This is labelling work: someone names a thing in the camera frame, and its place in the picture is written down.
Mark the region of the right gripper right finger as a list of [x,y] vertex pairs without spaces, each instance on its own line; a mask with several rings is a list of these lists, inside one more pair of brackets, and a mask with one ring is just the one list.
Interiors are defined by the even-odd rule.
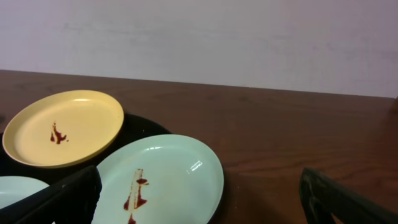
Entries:
[[319,171],[304,168],[300,201],[308,223],[397,223],[397,214],[336,183]]

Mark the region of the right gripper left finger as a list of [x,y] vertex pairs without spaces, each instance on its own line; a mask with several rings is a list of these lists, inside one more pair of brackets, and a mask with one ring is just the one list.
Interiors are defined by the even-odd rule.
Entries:
[[100,174],[89,166],[1,209],[3,224],[90,224],[102,189]]

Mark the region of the mint plate front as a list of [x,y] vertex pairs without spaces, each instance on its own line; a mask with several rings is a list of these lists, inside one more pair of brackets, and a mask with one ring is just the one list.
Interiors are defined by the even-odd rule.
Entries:
[[31,177],[3,176],[0,178],[0,208],[12,205],[48,186],[49,184]]

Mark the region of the mint plate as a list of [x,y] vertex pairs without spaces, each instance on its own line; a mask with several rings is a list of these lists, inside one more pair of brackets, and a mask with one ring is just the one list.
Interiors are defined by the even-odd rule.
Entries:
[[31,177],[3,176],[0,178],[0,208],[12,205],[48,186],[49,184]]
[[132,142],[97,166],[93,223],[208,223],[224,188],[221,163],[201,141],[165,134]]

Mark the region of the round black tray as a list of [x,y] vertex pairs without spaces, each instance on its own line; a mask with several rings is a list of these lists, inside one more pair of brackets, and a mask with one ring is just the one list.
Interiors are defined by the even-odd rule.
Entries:
[[161,125],[153,121],[149,121],[148,119],[141,118],[139,116],[127,114],[124,117],[122,128],[116,136],[116,139],[104,151],[102,151],[95,157],[78,165],[67,166],[64,168],[44,169],[16,162],[12,160],[5,152],[2,152],[1,177],[31,177],[41,180],[49,184],[50,186],[86,167],[95,166],[97,168],[98,164],[101,163],[109,155],[132,142],[152,136],[165,134],[170,133]]

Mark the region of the yellow plate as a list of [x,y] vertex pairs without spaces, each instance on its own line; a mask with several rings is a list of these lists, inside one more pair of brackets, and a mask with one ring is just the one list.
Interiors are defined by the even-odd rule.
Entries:
[[21,164],[67,167],[107,148],[123,122],[124,110],[112,96],[93,90],[65,91],[18,112],[4,130],[2,146]]

